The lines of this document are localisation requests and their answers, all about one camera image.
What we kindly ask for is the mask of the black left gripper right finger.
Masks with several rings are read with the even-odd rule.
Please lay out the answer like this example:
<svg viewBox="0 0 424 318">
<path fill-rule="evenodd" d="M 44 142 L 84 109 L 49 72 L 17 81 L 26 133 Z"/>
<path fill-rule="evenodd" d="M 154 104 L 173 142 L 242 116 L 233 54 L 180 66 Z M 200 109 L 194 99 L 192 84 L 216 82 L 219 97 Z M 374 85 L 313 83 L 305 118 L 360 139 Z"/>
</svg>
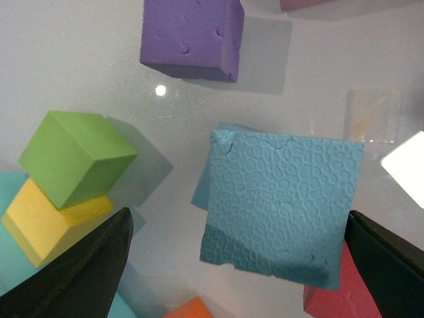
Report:
<svg viewBox="0 0 424 318">
<path fill-rule="evenodd" d="M 344 238 L 382 317 L 422 317 L 423 251 L 356 210 Z"/>
</svg>

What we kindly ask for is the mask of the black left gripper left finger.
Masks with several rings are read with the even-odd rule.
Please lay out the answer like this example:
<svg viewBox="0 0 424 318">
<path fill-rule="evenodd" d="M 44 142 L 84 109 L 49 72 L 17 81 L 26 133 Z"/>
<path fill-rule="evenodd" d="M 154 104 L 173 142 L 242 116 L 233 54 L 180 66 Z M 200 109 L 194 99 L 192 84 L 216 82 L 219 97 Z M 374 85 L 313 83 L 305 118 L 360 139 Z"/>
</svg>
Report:
<svg viewBox="0 0 424 318">
<path fill-rule="evenodd" d="M 133 237 L 124 207 L 1 296 L 2 317 L 107 317 Z"/>
</svg>

